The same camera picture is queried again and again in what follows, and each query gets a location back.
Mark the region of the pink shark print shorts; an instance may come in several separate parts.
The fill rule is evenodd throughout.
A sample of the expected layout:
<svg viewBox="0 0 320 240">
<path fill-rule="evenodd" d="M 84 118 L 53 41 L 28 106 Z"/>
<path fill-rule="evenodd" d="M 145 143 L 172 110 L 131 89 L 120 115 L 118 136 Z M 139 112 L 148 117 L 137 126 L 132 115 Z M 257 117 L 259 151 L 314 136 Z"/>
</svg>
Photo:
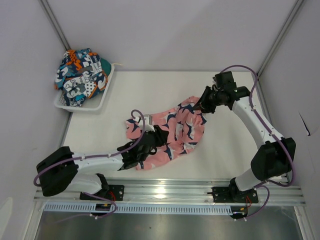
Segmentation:
<svg viewBox="0 0 320 240">
<path fill-rule="evenodd" d="M 167 131 L 168 137 L 166 144 L 158 147 L 154 155 L 137 164 L 137 170 L 155 169 L 194 151 L 204 135 L 207 122 L 204 113 L 193 110 L 198 100 L 198 97 L 190 96 L 169 110 L 145 116 L 150 125 Z"/>
</svg>

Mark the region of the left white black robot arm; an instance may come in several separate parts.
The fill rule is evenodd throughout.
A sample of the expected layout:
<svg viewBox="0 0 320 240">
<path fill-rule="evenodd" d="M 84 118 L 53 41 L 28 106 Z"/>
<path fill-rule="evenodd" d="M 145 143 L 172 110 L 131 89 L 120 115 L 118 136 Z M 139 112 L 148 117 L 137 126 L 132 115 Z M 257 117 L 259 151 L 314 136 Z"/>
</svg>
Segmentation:
<svg viewBox="0 0 320 240">
<path fill-rule="evenodd" d="M 44 197 L 77 191 L 103 200 L 109 193 L 104 172 L 124 171 L 143 163 L 167 143 L 168 135 L 168 131 L 155 125 L 115 152 L 96 155 L 76 154 L 69 146 L 60 147 L 36 166 L 34 185 L 41 188 Z"/>
</svg>

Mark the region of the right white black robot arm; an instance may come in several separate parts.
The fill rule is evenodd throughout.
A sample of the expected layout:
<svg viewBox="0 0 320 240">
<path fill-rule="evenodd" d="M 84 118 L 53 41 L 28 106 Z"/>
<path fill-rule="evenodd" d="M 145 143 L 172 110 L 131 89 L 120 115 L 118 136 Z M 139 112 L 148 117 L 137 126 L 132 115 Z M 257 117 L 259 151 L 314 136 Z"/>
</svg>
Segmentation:
<svg viewBox="0 0 320 240">
<path fill-rule="evenodd" d="M 229 198 L 239 202 L 246 197 L 248 190 L 257 189 L 266 183 L 290 187 L 292 182 L 281 183 L 273 178 L 296 172 L 293 164 L 296 143 L 291 137 L 285 138 L 260 114 L 248 88 L 242 86 L 225 90 L 206 86 L 193 108 L 213 114 L 218 106 L 227 106 L 239 117 L 257 146 L 250 168 L 230 181 Z"/>
</svg>

